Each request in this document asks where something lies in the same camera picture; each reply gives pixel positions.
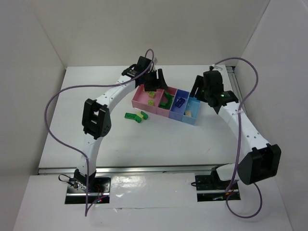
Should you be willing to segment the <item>light yellow lego brick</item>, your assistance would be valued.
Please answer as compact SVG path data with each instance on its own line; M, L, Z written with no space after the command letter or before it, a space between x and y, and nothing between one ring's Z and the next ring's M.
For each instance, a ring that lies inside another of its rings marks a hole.
M154 98L154 97L155 97L155 92L152 92L152 91L149 92L149 97L150 97L150 98Z

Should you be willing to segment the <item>small green lego brick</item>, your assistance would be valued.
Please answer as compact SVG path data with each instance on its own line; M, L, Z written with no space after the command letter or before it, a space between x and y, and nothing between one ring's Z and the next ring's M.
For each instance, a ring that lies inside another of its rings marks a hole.
M168 110L170 106L169 103L161 102L159 107Z

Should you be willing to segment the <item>dark blue lego brick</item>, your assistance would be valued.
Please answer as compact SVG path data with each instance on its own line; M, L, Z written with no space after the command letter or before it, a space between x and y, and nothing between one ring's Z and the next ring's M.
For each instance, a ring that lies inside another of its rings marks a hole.
M185 99L184 98L179 98L177 100L177 102L175 103L175 105L178 107L178 108L181 108L183 106L183 104L185 103Z

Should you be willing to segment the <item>lime lego brick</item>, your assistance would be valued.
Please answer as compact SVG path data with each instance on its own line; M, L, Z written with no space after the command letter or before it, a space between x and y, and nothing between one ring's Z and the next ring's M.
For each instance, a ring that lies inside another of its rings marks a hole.
M153 100L148 100L148 105L154 106L154 101Z

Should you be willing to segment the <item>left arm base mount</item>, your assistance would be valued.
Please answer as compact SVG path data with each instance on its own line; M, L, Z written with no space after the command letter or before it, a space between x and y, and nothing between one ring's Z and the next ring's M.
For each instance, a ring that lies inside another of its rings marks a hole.
M66 205L80 205L86 202L86 186L77 182L71 176L60 174L58 180L67 183L67 190L64 203ZM88 189L88 204L110 203L110 177L97 177Z

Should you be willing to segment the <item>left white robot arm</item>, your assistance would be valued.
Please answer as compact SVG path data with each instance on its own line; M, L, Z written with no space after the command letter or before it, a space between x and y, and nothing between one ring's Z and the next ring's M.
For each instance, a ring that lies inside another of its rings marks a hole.
M136 64L121 73L115 87L94 100L85 101L82 116L84 154L74 172L74 178L88 189L92 187L96 175L97 156L103 137L111 130L110 115L115 106L140 85L149 91L168 89L163 70L155 69L154 66L150 59L139 57Z

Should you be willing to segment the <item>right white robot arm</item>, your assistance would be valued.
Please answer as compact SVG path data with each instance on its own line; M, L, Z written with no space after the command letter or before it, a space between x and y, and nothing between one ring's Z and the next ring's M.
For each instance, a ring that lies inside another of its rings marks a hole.
M276 176L282 153L280 147L270 144L258 132L234 92L224 90L219 71L210 70L197 76L190 96L213 108L238 139L235 162L212 169L216 180L230 185L239 180L250 185Z

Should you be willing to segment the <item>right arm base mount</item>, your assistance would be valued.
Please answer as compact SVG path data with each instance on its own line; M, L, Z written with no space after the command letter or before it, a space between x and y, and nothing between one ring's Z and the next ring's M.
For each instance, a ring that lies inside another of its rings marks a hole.
M225 189L230 181L221 181L214 175L195 175L195 181L191 186L196 189L197 202L218 202L229 200L240 200L238 184L231 187L228 192Z

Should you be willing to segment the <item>green lego plate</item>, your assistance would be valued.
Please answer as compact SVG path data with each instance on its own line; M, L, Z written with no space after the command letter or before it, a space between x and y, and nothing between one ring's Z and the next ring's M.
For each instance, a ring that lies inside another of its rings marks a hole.
M167 103L168 104L172 104L172 101L173 101L173 95L171 95L170 93L168 93L167 91L164 92L164 95L167 99Z

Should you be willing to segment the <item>pink and blue compartment tray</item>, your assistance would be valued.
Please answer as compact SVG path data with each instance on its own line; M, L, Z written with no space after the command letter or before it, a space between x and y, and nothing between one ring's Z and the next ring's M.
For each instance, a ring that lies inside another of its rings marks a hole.
M146 92L144 85L138 87L131 102L134 108L190 125L196 123L201 105L187 91L169 87L167 90Z

